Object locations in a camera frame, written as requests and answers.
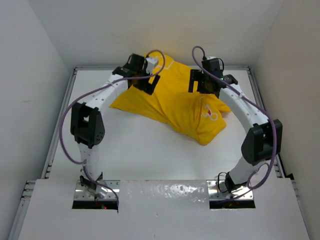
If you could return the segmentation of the yellow printed pillowcase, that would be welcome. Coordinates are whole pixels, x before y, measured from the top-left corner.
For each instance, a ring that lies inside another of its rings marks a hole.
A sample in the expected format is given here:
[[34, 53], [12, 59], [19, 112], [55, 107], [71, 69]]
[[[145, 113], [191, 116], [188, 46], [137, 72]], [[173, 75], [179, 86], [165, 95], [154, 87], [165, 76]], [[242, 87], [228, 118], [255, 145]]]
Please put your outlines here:
[[153, 94], [131, 86], [110, 108], [167, 124], [199, 144], [208, 145], [226, 128], [223, 114], [229, 113], [230, 108], [214, 94], [188, 92], [191, 67], [157, 52], [152, 57], [159, 60], [155, 72], [164, 67]]

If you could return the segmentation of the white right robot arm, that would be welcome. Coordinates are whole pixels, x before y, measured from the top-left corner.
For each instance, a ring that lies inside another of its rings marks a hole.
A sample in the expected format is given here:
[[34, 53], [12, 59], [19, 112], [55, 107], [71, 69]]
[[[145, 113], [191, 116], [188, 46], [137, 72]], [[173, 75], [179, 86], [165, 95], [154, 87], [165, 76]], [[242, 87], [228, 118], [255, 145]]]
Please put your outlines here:
[[199, 70], [190, 71], [188, 92], [193, 92], [194, 83], [197, 83], [197, 92], [214, 94], [230, 108], [246, 133], [241, 158], [218, 184], [221, 193], [231, 195], [241, 186], [248, 187], [252, 176], [263, 165], [268, 166], [268, 173], [271, 172], [281, 150], [283, 125], [249, 100], [233, 75], [223, 74], [224, 66], [219, 58], [203, 56], [197, 65]]

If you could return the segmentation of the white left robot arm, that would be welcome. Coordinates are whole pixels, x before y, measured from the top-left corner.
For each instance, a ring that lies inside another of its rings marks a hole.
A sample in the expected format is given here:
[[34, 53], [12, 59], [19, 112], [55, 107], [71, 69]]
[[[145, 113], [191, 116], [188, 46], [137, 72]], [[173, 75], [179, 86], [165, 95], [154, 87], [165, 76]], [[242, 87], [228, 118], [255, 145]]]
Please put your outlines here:
[[124, 66], [116, 67], [105, 84], [87, 95], [87, 101], [71, 105], [70, 133], [80, 152], [80, 183], [96, 197], [104, 199], [112, 189], [103, 180], [99, 145], [105, 136], [103, 115], [106, 108], [129, 87], [129, 81], [151, 95], [160, 79], [155, 68], [159, 60], [150, 55], [131, 54]]

